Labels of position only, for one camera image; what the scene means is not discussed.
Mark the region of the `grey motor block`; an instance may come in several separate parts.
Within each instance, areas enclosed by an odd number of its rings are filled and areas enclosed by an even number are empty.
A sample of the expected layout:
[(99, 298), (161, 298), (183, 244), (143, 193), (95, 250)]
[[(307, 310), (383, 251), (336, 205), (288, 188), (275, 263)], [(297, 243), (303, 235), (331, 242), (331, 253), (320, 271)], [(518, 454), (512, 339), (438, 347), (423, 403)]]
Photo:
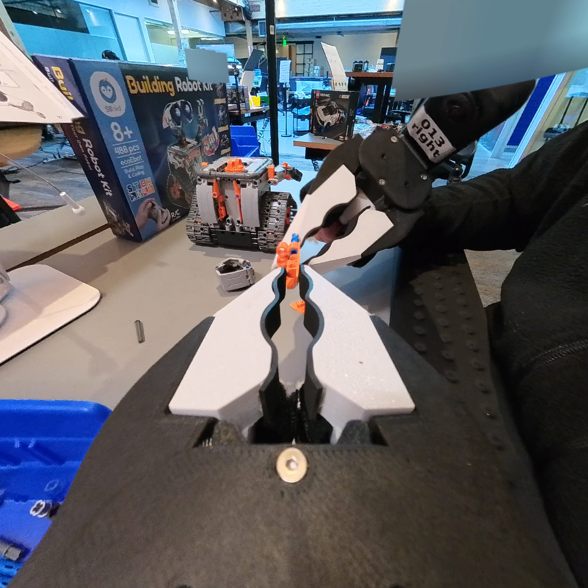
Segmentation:
[(223, 290), (230, 292), (241, 290), (255, 283), (255, 271), (250, 261), (230, 256), (214, 266), (217, 278)]

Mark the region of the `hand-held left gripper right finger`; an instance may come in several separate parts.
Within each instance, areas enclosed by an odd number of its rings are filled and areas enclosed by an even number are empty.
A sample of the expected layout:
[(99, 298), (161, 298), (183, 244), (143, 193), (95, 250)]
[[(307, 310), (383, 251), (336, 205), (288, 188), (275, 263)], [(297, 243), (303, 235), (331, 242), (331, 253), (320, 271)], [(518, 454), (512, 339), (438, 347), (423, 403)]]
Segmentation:
[(350, 422), (412, 413), (415, 403), (375, 317), (308, 266), (299, 286), (312, 336), (299, 391), (300, 440), (336, 443)]

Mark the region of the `wooden table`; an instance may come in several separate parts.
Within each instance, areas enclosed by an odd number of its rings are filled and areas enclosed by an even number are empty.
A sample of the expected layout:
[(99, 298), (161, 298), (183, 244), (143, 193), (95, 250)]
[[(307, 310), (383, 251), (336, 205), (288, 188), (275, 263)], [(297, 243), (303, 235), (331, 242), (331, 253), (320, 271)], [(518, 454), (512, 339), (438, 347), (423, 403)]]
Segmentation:
[(344, 143), (347, 143), (347, 141), (337, 141), (332, 138), (313, 135), (312, 133), (306, 133), (293, 138), (294, 146), (320, 151), (332, 151)]

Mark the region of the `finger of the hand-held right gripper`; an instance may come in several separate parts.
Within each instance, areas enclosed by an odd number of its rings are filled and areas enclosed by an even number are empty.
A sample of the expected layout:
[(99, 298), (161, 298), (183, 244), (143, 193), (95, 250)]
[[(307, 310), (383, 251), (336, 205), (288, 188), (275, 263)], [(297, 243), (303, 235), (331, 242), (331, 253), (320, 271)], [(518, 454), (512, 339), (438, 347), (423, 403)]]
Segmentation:
[[(352, 229), (355, 218), (368, 209), (368, 200), (358, 195), (355, 176), (346, 166), (341, 166), (313, 193), (308, 194), (298, 209), (294, 220), (285, 234), (284, 241), (290, 243), (293, 233), (299, 234), (300, 244), (320, 229), (327, 217), (338, 206), (347, 208), (351, 205), (351, 212), (346, 217), (345, 224)], [(336, 270), (338, 268), (312, 268), (313, 270)]]
[(393, 228), (385, 212), (365, 209), (344, 237), (332, 241), (320, 254), (305, 261), (309, 268), (341, 268), (362, 258), (366, 251)]

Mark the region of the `black pole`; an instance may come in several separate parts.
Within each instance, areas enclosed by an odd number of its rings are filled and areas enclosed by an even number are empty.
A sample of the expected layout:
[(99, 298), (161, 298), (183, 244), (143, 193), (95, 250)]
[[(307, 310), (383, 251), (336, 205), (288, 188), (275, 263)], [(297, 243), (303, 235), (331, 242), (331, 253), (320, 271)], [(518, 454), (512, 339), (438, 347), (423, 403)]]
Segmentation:
[(268, 95), (270, 121), (270, 154), (275, 165), (279, 164), (278, 95), (276, 62), (276, 15), (275, 1), (265, 1), (266, 54), (268, 60)]

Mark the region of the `white stand base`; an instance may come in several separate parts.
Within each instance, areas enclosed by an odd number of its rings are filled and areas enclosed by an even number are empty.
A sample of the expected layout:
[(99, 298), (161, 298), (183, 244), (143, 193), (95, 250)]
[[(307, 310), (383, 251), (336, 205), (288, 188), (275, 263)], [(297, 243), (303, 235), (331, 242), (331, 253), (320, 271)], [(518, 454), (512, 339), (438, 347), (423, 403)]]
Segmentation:
[(100, 291), (47, 265), (1, 268), (1, 364), (91, 311)]

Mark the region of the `blue robot kit box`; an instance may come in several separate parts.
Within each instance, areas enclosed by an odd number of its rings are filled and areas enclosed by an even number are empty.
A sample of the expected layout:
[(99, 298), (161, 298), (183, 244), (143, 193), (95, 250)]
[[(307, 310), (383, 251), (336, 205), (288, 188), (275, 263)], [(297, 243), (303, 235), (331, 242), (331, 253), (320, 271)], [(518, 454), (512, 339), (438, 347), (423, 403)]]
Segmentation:
[(62, 128), (118, 237), (143, 242), (187, 216), (196, 168), (231, 154), (226, 84), (169, 65), (32, 60), (83, 114)]

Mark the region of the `tracked toy robot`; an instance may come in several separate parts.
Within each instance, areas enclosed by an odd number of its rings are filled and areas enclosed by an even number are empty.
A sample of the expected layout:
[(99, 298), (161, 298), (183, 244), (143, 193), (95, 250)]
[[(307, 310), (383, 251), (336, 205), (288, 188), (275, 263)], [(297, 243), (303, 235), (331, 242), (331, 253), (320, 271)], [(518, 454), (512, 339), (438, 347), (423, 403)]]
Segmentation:
[(287, 192), (271, 190), (303, 174), (271, 158), (222, 157), (195, 168), (195, 193), (187, 237), (195, 245), (260, 250), (274, 254), (298, 205)]

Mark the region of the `orange connector piece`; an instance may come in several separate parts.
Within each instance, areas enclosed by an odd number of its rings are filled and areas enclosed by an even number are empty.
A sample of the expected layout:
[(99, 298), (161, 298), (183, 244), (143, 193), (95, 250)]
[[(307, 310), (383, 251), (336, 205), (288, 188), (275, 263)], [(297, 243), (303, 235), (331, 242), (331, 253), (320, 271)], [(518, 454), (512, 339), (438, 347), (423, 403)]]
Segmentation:
[(286, 288), (294, 289), (299, 280), (300, 242), (280, 242), (276, 247), (276, 263), (278, 267), (285, 269)]

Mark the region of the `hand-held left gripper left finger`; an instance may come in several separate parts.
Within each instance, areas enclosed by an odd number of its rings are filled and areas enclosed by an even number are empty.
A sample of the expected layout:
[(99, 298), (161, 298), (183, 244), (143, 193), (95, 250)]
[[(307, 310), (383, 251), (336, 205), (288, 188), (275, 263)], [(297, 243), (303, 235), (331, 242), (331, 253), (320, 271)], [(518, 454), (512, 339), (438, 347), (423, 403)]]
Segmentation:
[(169, 403), (174, 415), (214, 417), (247, 434), (262, 416), (259, 389), (272, 351), (262, 314), (276, 299), (274, 269), (217, 311)]

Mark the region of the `blue plastic bin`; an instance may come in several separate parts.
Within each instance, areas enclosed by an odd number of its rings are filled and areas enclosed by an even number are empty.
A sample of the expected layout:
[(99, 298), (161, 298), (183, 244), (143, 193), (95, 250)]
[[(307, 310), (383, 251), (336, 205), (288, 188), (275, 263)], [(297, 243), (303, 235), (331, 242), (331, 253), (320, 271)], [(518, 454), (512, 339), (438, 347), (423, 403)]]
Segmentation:
[[(59, 503), (53, 521), (110, 414), (90, 401), (1, 400), (1, 488)], [(21, 564), (1, 562), (1, 587), (28, 557)]]

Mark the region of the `pile of small building pieces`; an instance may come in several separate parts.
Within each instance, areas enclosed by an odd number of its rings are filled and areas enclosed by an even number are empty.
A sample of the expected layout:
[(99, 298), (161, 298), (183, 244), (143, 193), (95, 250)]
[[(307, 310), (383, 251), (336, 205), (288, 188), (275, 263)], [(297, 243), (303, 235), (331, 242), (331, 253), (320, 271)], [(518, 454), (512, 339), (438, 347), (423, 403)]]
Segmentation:
[(1, 562), (21, 564), (39, 545), (60, 506), (1, 488)]

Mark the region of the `person's black jacket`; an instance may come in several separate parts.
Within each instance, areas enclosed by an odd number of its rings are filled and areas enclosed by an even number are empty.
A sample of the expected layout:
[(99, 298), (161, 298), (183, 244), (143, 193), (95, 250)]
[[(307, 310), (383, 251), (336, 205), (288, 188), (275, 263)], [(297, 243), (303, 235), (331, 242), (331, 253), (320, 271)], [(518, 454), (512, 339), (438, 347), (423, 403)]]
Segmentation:
[(492, 337), (552, 526), (587, 587), (587, 123), (500, 174), (496, 249), (521, 250)]

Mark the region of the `instruction booklet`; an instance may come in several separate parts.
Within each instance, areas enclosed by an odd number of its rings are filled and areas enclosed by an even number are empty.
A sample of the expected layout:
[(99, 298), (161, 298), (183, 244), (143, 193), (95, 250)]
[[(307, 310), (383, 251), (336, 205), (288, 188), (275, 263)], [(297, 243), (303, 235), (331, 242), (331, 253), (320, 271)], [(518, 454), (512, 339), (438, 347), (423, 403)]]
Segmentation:
[(1, 33), (1, 123), (72, 123), (84, 117)]

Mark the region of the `car kit box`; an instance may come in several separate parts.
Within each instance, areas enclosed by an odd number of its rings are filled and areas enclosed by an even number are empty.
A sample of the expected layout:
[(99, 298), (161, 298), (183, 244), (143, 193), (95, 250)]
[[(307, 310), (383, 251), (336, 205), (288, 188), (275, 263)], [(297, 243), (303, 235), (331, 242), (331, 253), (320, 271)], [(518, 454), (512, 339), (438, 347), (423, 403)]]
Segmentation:
[(359, 95), (357, 91), (313, 90), (310, 133), (339, 142), (351, 139)]

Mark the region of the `small blue storage bin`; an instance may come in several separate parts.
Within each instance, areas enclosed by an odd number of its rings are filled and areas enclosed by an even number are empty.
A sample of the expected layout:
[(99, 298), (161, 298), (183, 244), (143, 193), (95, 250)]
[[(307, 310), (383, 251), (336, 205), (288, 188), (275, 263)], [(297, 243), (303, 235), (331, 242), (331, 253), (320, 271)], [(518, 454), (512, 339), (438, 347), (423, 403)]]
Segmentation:
[(230, 126), (231, 155), (237, 158), (260, 156), (260, 145), (256, 129), (252, 125)]

